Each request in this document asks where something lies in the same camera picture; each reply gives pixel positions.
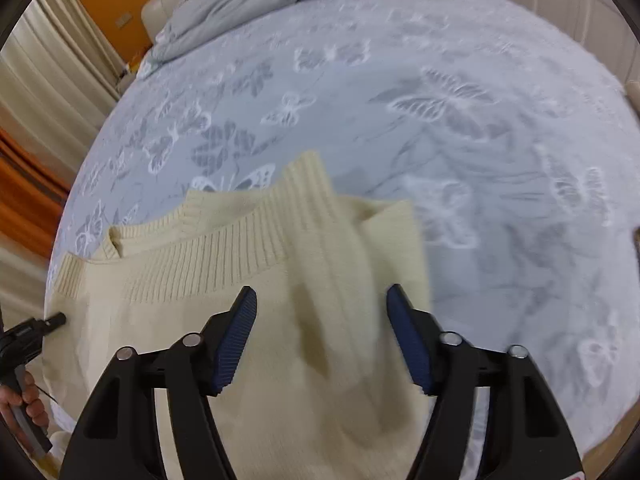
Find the person's left hand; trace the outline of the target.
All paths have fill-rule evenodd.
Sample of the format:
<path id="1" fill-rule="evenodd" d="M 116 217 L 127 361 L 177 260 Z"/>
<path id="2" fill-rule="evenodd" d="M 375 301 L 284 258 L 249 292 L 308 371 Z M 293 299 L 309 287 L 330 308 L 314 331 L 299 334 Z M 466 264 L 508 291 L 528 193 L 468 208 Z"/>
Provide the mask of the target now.
<path id="1" fill-rule="evenodd" d="M 24 448 L 30 448 L 29 440 L 26 434 L 21 430 L 20 425 L 15 420 L 12 412 L 12 408 L 19 408 L 24 406 L 26 408 L 27 415 L 32 419 L 34 424 L 43 430 L 47 430 L 49 427 L 49 415 L 44 407 L 44 404 L 40 400 L 40 392 L 37 388 L 35 379 L 32 374 L 26 372 L 24 375 L 25 387 L 22 393 L 16 393 L 11 388 L 2 385 L 0 389 L 0 408 L 1 415 L 6 422 L 9 430 L 14 434 L 24 446 Z"/>

